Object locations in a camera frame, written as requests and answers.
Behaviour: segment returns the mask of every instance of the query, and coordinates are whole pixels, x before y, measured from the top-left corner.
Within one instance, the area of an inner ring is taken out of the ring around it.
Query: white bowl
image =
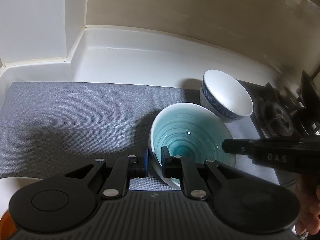
[[[247,90],[230,75],[214,69],[204,73],[200,103],[224,123],[240,120],[253,112],[252,99]]]
[[[222,142],[232,138],[225,124],[208,109],[177,103],[163,109],[152,123],[149,135],[150,162],[156,173],[173,188],[180,188],[177,179],[165,179],[161,168],[161,147],[171,155],[191,157],[196,163],[214,158],[234,167],[236,155],[225,153]]]

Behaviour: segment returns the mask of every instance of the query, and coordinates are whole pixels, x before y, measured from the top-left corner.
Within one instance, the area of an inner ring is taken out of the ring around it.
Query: blue patterned rim
[[[233,112],[231,112],[229,109],[225,108],[208,90],[204,82],[201,83],[201,89],[205,96],[205,98],[208,100],[210,105],[212,105],[220,114],[223,116],[232,119],[232,120],[240,120],[243,118],[243,116],[237,115]]]

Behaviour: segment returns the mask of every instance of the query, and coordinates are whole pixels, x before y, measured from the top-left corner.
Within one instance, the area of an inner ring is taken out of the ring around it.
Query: silver bolt
[[[207,195],[207,193],[202,189],[194,189],[190,194],[195,198],[203,198]]]
[[[108,188],[108,189],[105,189],[103,191],[103,194],[106,196],[106,197],[115,197],[119,194],[119,191],[117,191],[116,189],[114,188]]]

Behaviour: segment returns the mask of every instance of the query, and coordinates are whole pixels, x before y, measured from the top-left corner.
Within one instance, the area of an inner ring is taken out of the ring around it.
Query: gray fabric mat
[[[0,178],[47,178],[97,157],[114,162],[148,146],[156,115],[179,102],[199,104],[198,90],[143,85],[14,82],[0,110]],[[250,118],[227,125],[234,138],[258,138]],[[277,183],[273,169],[237,158],[237,168]],[[130,189],[171,190],[149,167]]]

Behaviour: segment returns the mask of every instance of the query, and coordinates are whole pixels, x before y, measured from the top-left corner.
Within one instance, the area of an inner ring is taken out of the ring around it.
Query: finger
[[[317,186],[316,195],[317,195],[317,199],[320,200],[320,184],[318,184]]]
[[[312,236],[320,230],[320,219],[309,212],[301,211],[299,220]]]
[[[317,199],[315,194],[300,194],[298,199],[300,201],[301,210],[309,211],[311,207],[313,207],[314,209],[318,207],[320,209],[320,201]]]
[[[309,212],[318,217],[320,215],[320,207],[318,205],[311,205]]]
[[[298,236],[302,235],[306,231],[306,227],[302,224],[300,220],[298,220],[295,223],[294,229],[296,230]]]
[[[299,175],[297,179],[297,191],[314,194],[319,184],[319,177],[314,175]]]

